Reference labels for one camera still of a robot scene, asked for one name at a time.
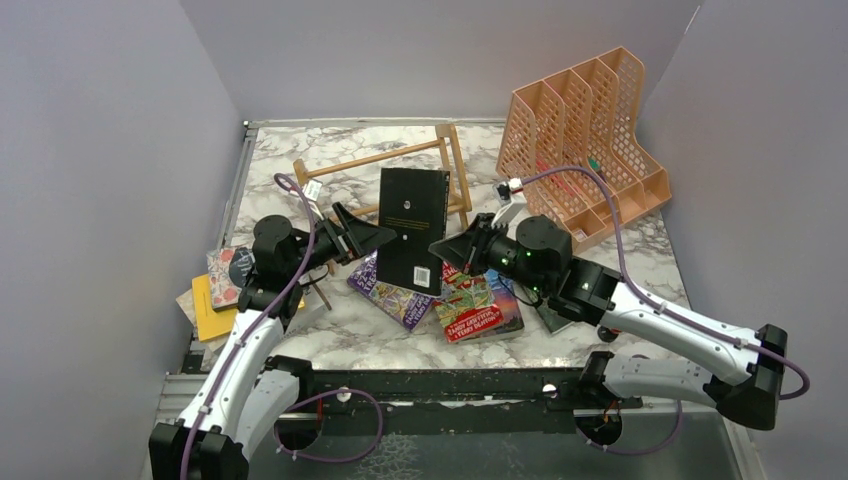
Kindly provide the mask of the black moon and sixpence book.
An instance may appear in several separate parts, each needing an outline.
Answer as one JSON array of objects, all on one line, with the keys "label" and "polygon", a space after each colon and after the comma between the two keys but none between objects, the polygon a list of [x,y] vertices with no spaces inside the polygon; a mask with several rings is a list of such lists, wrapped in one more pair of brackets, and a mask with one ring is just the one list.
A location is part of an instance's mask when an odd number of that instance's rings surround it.
[{"label": "black moon and sixpence book", "polygon": [[443,261],[428,247],[446,234],[450,174],[446,170],[384,168],[379,185],[378,225],[397,237],[377,251],[377,279],[438,297]]}]

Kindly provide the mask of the floral little women book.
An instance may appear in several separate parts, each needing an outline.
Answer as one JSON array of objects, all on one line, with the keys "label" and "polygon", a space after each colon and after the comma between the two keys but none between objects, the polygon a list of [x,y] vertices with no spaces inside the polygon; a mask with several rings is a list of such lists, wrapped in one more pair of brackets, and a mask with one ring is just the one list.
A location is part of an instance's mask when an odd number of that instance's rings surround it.
[{"label": "floral little women book", "polygon": [[254,266],[248,245],[224,246],[206,253],[211,307],[220,311],[234,307]]}]

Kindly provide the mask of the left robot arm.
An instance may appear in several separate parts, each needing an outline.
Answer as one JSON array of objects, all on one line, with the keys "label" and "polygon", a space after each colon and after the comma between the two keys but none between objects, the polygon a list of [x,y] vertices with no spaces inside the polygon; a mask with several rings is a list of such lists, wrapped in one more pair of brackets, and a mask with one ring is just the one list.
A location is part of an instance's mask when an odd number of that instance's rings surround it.
[{"label": "left robot arm", "polygon": [[253,229],[254,265],[234,326],[203,385],[172,423],[158,423],[148,448],[155,479],[245,479],[249,461],[277,418],[313,401],[311,364],[264,373],[266,361],[295,325],[300,279],[327,262],[348,264],[396,237],[335,203],[335,220],[311,218],[307,231],[282,215]]}]

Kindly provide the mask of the green alice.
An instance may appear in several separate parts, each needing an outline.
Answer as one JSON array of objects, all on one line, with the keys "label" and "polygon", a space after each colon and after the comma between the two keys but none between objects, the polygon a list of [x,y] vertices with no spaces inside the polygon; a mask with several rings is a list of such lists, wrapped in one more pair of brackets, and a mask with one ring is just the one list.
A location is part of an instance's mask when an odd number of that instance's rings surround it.
[{"label": "green alice", "polygon": [[571,320],[564,318],[547,304],[541,304],[535,310],[550,335],[557,335],[573,324]]}]

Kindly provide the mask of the yellow book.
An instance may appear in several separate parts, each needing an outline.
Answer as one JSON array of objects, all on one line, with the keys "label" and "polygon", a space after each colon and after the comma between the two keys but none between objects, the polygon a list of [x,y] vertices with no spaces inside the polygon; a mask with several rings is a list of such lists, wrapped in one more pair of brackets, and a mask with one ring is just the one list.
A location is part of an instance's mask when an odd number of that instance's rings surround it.
[{"label": "yellow book", "polygon": [[212,282],[209,275],[201,275],[192,279],[191,292],[198,339],[209,342],[228,335],[238,312],[241,289],[226,285],[223,280]]}]

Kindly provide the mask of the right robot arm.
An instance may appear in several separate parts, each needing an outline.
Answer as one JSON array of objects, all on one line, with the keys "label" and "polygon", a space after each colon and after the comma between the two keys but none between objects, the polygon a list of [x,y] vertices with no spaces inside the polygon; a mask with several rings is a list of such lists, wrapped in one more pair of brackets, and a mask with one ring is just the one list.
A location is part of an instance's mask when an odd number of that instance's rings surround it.
[{"label": "right robot arm", "polygon": [[543,215],[522,220],[514,237],[491,214],[429,251],[464,273],[493,270],[535,291],[557,314],[652,342],[676,359],[592,357],[577,380],[579,398],[600,407],[614,396],[662,397],[714,408],[742,426],[775,428],[788,334],[766,324],[757,330],[711,319],[627,284],[624,276],[575,257],[571,236]]}]

